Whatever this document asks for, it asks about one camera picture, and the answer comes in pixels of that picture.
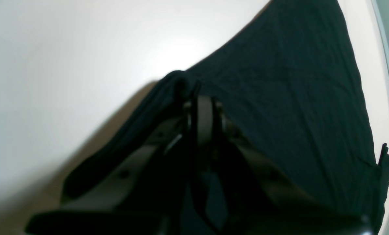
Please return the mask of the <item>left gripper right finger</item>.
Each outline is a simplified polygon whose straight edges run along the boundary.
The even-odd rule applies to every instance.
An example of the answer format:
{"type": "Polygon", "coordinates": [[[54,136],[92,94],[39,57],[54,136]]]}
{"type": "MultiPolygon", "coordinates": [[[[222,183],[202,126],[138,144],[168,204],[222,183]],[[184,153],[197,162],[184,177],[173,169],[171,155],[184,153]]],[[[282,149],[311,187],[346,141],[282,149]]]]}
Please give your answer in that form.
{"type": "Polygon", "coordinates": [[[214,102],[217,174],[229,215],[223,235],[372,235],[369,219],[336,212],[259,153],[214,102]]]}

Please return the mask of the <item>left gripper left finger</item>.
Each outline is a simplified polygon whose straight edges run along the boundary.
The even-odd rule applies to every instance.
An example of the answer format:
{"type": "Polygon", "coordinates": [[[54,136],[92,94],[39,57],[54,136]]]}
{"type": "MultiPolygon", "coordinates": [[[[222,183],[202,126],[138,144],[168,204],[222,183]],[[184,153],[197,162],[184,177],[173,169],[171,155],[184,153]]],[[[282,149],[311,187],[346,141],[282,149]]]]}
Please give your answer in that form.
{"type": "Polygon", "coordinates": [[[211,141],[213,100],[199,96],[162,122],[100,183],[59,209],[33,216],[29,235],[180,235],[196,149],[211,141]]]}

